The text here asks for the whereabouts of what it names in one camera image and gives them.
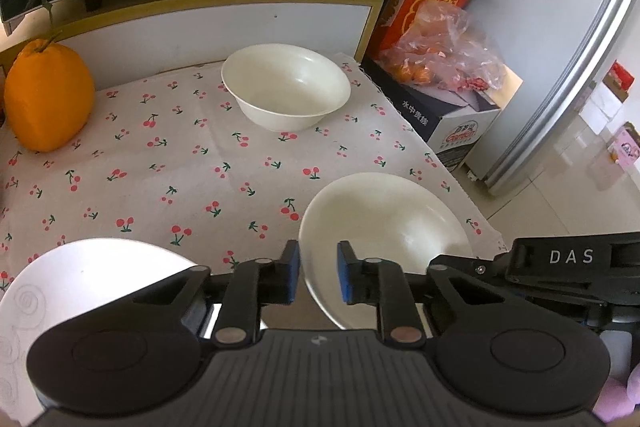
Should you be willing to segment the large cream bowl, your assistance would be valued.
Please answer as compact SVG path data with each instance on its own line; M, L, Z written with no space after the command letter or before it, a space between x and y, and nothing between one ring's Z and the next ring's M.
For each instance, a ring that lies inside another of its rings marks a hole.
M372 329L375 309L344 303L337 273L337 244L347 241L358 258L395 261L423 274L439 255L471 257L461 223L426 188L388 173L343 176L311 199L299 229L300 260L310 295L340 329Z

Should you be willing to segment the small cream bowl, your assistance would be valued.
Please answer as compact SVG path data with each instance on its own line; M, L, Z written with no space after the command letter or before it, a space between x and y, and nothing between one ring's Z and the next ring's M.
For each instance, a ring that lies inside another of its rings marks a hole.
M348 77L329 58L290 44L240 49L220 73L244 116L272 132L310 128L341 109L352 93Z

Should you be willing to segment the cherry print tablecloth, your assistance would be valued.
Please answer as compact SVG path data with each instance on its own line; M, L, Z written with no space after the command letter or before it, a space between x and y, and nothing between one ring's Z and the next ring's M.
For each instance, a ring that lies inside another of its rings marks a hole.
M427 188L472 251L504 249L458 181L347 56L348 103L303 131L250 122L216 64L100 91L78 135L32 153L1 132L1 283L51 249L90 237L151 243L229 270L257 246L292 239L322 187L357 172Z

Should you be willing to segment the dark blue cardboard box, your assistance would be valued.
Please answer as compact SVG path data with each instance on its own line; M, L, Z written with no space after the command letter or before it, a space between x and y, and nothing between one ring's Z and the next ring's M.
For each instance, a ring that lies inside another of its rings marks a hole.
M523 83L508 68L498 90L457 93L436 87L414 89L393 80L370 57L366 56L361 66L450 171L462 164Z

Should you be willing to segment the small white plate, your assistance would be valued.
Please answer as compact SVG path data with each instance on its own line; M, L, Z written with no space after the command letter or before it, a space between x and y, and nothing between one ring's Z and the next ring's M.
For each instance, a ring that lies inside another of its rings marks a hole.
M1 424L27 426L43 411L26 369L43 332L192 265L132 239L81 239L27 265L1 299Z

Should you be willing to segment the plastic bag of fruit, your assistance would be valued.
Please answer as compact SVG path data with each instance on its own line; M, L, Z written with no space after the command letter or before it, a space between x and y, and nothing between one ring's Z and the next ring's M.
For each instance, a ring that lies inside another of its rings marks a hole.
M506 79L499 47L483 26L457 5L436 0L420 4L408 30L375 62L416 89L483 92L501 88Z

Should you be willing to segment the white cabinet with wood trim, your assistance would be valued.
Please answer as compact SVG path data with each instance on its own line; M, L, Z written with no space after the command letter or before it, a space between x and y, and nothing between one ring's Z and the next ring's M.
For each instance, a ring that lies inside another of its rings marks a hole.
M154 0L65 15L58 41L85 61L100 90L160 72L220 62L239 49L286 43L361 58L383 0Z

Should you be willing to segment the large orange on table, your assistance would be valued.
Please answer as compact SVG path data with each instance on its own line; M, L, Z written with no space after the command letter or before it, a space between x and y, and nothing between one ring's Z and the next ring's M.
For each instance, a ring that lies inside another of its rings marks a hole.
M88 66L68 46L51 39L27 43L6 76L6 120L27 150L57 150L85 127L96 87Z

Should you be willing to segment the silver refrigerator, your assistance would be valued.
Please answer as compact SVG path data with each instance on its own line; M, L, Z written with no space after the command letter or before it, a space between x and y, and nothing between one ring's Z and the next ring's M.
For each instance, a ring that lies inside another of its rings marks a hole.
M466 9L498 44L521 86L465 165L492 195L533 168L603 64L637 0L472 0Z

